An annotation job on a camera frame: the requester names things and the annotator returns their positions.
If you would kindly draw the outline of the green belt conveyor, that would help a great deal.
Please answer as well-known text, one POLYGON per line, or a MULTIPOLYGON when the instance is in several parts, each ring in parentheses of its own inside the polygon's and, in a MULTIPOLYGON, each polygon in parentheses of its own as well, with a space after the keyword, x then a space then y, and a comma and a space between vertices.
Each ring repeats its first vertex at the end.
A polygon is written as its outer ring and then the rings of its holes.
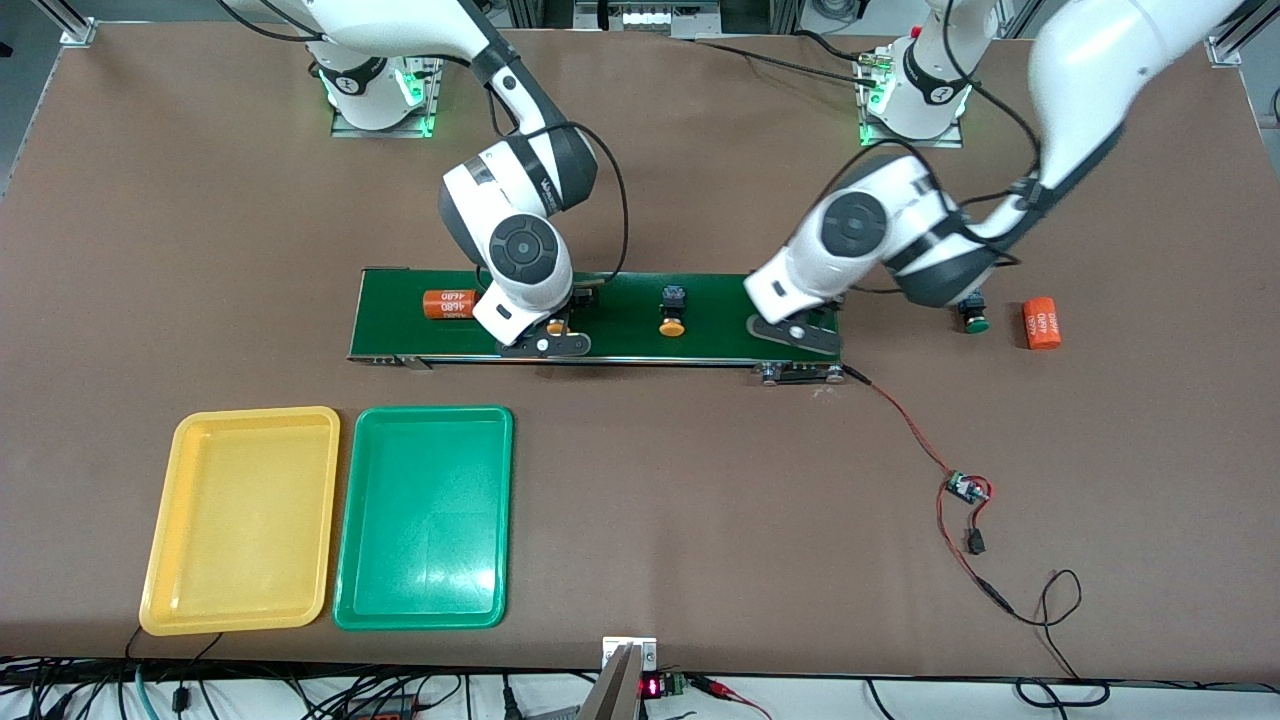
MULTIPOLYGON (((576 311, 571 331, 591 340, 582 357, 500 357, 499 343, 477 319, 429 320, 426 290, 476 290, 471 272, 367 268, 362 272, 347 357, 370 366, 524 364, 543 366, 684 366, 748 369, 764 386, 838 384, 850 374, 841 355, 812 354, 749 334, 756 311, 735 274, 625 272, 613 279, 582 273, 575 284, 602 284, 595 307, 576 311), (659 332, 660 291, 680 284, 687 293, 685 333, 659 332)), ((837 331, 837 305, 809 311, 800 322, 837 331)))

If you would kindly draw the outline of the green plastic tray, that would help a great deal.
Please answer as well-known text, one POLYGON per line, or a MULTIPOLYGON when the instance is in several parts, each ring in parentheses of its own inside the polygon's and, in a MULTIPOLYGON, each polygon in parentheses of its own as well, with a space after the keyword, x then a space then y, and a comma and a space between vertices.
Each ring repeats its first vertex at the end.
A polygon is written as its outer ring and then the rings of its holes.
POLYGON ((384 406, 355 425, 332 618, 344 632, 467 632, 506 615, 515 416, 384 406))

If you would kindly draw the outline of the red clip lead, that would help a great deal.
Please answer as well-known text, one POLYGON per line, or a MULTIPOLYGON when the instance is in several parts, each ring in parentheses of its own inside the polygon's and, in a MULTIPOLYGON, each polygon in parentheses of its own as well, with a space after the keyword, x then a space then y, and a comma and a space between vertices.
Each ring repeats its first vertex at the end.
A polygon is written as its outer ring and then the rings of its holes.
POLYGON ((774 720, 773 716, 764 710, 759 703, 741 696, 739 692, 727 687, 722 682, 710 679, 709 676, 700 674, 687 674, 686 680, 694 689, 710 696, 714 700, 724 701, 733 705, 741 705, 759 712, 765 720, 774 720))

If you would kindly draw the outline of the yellow plastic tray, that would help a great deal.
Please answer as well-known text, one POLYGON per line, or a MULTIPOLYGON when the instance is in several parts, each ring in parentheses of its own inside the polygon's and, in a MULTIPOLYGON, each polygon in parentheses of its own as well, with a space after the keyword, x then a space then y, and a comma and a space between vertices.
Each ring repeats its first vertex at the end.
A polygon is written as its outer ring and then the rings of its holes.
POLYGON ((150 635, 305 626, 326 598, 340 419, 196 413, 175 429, 138 621, 150 635))

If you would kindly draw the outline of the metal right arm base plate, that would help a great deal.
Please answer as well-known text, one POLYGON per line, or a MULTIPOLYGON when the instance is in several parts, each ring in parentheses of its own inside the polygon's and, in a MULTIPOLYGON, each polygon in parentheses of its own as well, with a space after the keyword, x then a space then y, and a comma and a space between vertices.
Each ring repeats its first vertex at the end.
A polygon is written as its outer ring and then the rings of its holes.
POLYGON ((426 56, 370 56, 330 40, 308 44, 340 138, 433 136, 444 61, 426 56))

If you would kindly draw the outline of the silver metal bracket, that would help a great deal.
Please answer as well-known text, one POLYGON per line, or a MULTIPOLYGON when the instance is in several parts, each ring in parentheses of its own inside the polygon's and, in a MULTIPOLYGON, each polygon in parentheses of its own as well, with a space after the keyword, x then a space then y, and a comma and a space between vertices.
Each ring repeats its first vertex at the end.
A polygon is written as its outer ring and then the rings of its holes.
POLYGON ((611 657, 617 650, 634 646, 637 648, 641 667, 644 673, 657 673, 658 666, 658 650, 657 639, 654 637, 639 637, 639 635, 605 635, 602 639, 602 661, 600 667, 604 669, 611 661, 611 657))

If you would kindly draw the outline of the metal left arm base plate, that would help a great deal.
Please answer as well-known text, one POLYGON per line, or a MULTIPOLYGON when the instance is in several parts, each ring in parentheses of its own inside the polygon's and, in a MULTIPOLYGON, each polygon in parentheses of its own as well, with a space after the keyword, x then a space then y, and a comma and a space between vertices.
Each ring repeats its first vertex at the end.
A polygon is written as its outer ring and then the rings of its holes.
POLYGON ((861 54, 855 77, 870 83, 858 88, 859 133, 864 146, 896 138, 922 147, 960 149, 960 118, 972 86, 960 79, 937 79, 908 60, 910 37, 861 54))

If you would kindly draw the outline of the grey metal post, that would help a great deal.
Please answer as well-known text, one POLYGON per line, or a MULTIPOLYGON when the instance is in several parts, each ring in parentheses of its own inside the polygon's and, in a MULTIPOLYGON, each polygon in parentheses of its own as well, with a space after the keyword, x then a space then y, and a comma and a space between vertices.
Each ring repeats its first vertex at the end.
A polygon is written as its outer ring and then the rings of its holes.
POLYGON ((639 720, 643 674, 636 647, 617 650, 602 669, 573 720, 639 720))

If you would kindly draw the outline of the aluminium frame profile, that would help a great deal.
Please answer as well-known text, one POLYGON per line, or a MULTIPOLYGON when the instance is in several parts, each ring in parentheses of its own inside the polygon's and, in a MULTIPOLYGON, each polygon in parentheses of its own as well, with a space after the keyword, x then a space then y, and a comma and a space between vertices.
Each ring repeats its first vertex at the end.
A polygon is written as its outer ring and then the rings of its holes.
POLYGON ((69 47, 87 47, 93 42, 97 22, 76 9, 70 0, 32 0, 60 29, 59 42, 69 47))
POLYGON ((1242 51, 1276 19, 1280 19, 1280 0, 1242 0, 1206 40, 1212 67, 1239 67, 1242 51))

